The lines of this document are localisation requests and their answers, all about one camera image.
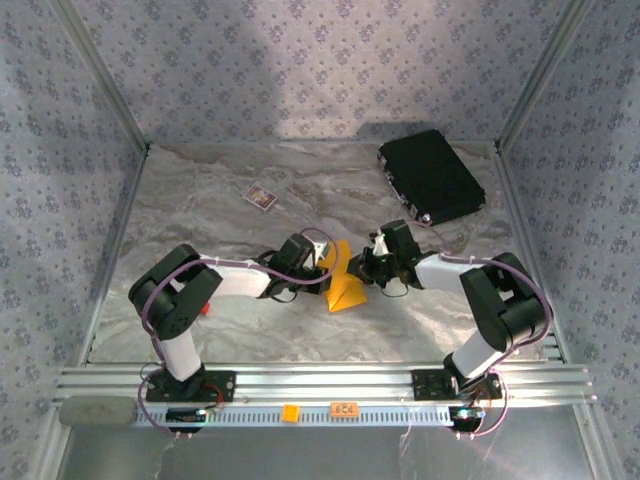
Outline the small printed card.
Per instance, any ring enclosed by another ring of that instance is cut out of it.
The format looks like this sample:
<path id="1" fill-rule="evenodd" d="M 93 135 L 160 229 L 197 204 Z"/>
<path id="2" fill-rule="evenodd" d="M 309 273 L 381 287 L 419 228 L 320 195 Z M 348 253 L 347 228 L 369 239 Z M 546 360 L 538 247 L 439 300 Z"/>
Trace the small printed card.
<path id="1" fill-rule="evenodd" d="M 278 200 L 276 194 L 257 183 L 254 183 L 242 198 L 262 211 L 268 211 Z"/>

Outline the black hard case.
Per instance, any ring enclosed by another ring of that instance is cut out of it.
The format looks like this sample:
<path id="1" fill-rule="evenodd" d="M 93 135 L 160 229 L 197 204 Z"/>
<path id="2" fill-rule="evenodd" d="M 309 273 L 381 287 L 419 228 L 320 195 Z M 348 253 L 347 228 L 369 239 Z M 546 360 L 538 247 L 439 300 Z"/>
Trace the black hard case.
<path id="1" fill-rule="evenodd" d="M 486 193 L 437 130 L 382 144 L 378 162 L 410 218 L 432 226 L 479 211 Z"/>

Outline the aluminium side rail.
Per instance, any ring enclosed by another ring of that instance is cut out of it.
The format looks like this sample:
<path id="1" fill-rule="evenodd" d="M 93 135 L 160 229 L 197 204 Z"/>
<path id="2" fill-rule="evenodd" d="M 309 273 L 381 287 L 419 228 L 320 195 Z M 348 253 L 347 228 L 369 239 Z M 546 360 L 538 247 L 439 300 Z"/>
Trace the aluminium side rail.
<path id="1" fill-rule="evenodd" d="M 92 281 L 88 304 L 83 313 L 86 325 L 79 353 L 73 363 L 75 367 L 84 367 L 89 363 L 95 332 L 100 322 L 101 310 L 109 292 L 127 223 L 144 171 L 145 162 L 148 158 L 148 152 L 149 146 L 145 145 L 141 153 L 136 157 L 135 167 L 125 178 L 123 191 L 109 225 L 97 274 Z"/>
<path id="2" fill-rule="evenodd" d="M 496 173 L 500 180 L 501 188 L 505 196 L 505 203 L 512 222 L 518 256 L 527 271 L 531 274 L 532 279 L 546 295 L 552 313 L 554 314 L 554 322 L 547 337 L 541 340 L 537 347 L 524 347 L 521 353 L 534 353 L 538 361 L 542 361 L 542 357 L 545 356 L 545 362 L 571 363 L 571 354 L 568 351 L 568 346 L 559 322 L 561 315 L 558 312 L 558 308 L 554 305 L 548 282 L 542 273 L 540 258 L 535 249 L 533 236 L 525 215 L 524 204 L 518 195 L 513 174 L 510 172 L 508 162 L 502 155 L 499 143 L 494 142 L 491 148 L 492 159 L 495 162 Z"/>

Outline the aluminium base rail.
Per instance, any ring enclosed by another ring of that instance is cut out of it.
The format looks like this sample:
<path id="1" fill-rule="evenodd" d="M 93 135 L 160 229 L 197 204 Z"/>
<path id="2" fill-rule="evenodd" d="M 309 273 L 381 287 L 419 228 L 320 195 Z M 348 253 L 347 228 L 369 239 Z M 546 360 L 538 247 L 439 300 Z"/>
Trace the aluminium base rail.
<path id="1" fill-rule="evenodd" d="M 438 369 L 420 363 L 249 363 L 208 364 L 212 371 L 236 373 L 234 400 L 241 404 L 292 403 L 320 405 L 333 401 L 393 404 L 413 400 L 412 373 Z M 57 380 L 54 400 L 73 396 L 133 398 L 139 364 L 92 364 L 65 368 Z M 598 401 L 589 370 L 583 365 L 555 361 L 515 361 L 499 366 L 516 408 L 593 404 Z"/>

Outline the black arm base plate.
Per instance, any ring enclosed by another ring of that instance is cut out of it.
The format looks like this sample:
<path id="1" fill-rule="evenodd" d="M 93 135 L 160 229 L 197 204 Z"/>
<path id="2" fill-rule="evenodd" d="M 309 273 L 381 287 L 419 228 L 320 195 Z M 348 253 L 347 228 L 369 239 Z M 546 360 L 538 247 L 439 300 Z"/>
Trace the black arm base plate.
<path id="1" fill-rule="evenodd" d="M 234 371 L 201 370 L 185 381 L 178 381 L 162 371 L 151 376 L 145 400 L 151 403 L 230 403 L 234 399 L 235 383 Z"/>
<path id="2" fill-rule="evenodd" d="M 426 400 L 499 400 L 504 392 L 496 373 L 484 373 L 474 379 L 462 379 L 445 369 L 411 371 L 413 396 Z"/>

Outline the aluminium frame post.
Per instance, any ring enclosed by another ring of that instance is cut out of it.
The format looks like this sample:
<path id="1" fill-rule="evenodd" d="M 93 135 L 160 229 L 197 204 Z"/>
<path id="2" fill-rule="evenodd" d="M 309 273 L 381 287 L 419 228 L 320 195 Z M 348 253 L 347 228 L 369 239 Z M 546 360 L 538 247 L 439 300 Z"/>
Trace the aluminium frame post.
<path id="1" fill-rule="evenodd" d="M 124 133 L 135 148 L 143 155 L 146 155 L 148 143 L 119 91 L 114 77 L 102 59 L 89 30 L 84 25 L 71 0 L 47 1 L 61 22 L 71 43 L 84 61 L 106 104 L 116 116 Z"/>
<path id="2" fill-rule="evenodd" d="M 500 155 L 505 155 L 513 147 L 533 108 L 595 3 L 596 0 L 567 0 L 496 139 L 496 148 Z"/>

